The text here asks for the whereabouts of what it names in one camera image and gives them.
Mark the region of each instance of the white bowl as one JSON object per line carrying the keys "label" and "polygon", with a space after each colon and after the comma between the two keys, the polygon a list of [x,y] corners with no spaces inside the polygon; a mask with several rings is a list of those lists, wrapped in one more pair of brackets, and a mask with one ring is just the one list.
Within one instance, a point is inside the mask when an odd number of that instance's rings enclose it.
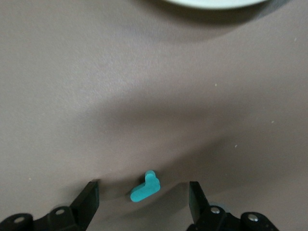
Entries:
{"label": "white bowl", "polygon": [[199,9],[223,10],[254,5],[267,0],[165,0]]}

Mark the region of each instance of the small blue toy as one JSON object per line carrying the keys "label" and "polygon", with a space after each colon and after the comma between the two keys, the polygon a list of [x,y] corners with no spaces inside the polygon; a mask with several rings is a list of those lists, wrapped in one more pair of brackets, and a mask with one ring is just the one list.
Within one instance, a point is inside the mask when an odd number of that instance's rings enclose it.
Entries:
{"label": "small blue toy", "polygon": [[146,171],[145,183],[138,185],[130,193],[133,202],[139,202],[160,190],[160,182],[152,170]]}

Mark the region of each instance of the teal object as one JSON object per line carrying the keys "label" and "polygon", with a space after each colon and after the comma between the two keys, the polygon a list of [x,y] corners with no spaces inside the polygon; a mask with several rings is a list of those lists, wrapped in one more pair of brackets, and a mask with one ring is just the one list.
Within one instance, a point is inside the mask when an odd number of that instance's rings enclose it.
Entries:
{"label": "teal object", "polygon": [[133,188],[130,193],[130,199],[133,202],[142,201],[160,190],[160,182],[154,171],[146,171],[144,178],[145,183]]}

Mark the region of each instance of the gray table surface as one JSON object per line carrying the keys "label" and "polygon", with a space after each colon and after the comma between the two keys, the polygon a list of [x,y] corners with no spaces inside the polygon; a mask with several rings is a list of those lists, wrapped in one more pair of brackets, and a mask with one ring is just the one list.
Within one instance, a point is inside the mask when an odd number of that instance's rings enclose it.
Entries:
{"label": "gray table surface", "polygon": [[[0,219],[100,179],[89,231],[180,231],[187,182],[308,230],[308,2],[0,1]],[[147,170],[159,193],[127,192]]]}

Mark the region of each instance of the black robotic claw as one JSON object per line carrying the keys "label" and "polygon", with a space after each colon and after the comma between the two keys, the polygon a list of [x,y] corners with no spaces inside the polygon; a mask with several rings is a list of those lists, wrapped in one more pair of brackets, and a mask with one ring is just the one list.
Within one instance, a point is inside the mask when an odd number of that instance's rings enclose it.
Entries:
{"label": "black robotic claw", "polygon": [[187,231],[278,231],[260,213],[243,213],[238,219],[219,206],[211,206],[196,181],[190,182],[189,207],[194,224]]}
{"label": "black robotic claw", "polygon": [[30,214],[15,214],[0,223],[0,231],[85,231],[99,206],[98,182],[89,182],[70,206],[54,209],[33,220]]}

